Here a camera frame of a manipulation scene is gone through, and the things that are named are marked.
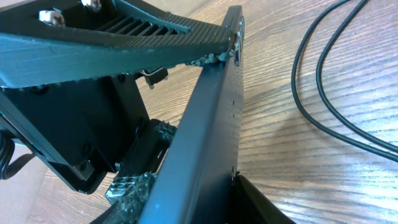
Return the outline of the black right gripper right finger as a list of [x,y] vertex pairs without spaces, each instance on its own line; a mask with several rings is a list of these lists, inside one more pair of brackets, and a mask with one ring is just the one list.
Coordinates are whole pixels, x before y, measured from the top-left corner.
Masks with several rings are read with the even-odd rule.
[[230,223],[295,224],[241,174],[234,178],[229,205]]

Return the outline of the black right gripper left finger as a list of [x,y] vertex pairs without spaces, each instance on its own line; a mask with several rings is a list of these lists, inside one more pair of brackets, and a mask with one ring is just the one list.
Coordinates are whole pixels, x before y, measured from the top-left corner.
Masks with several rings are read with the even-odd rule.
[[155,173],[117,175],[105,197],[111,206],[91,224],[137,223],[155,184]]

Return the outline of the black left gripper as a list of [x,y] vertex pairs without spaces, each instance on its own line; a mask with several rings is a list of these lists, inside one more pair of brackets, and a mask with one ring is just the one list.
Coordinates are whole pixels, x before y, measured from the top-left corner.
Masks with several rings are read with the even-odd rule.
[[1,178],[38,157],[72,190],[91,194],[118,173],[105,193],[114,204],[140,175],[157,172],[177,132],[149,117],[137,79],[154,86],[164,68],[229,52],[237,31],[237,6],[220,26],[144,1],[102,1],[99,12],[80,1],[2,8]]

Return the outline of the blue Galaxy smartphone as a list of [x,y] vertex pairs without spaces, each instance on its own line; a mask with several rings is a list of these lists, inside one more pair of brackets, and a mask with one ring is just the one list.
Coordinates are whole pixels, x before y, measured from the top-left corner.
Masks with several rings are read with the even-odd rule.
[[238,166],[243,54],[203,67],[139,223],[224,223]]

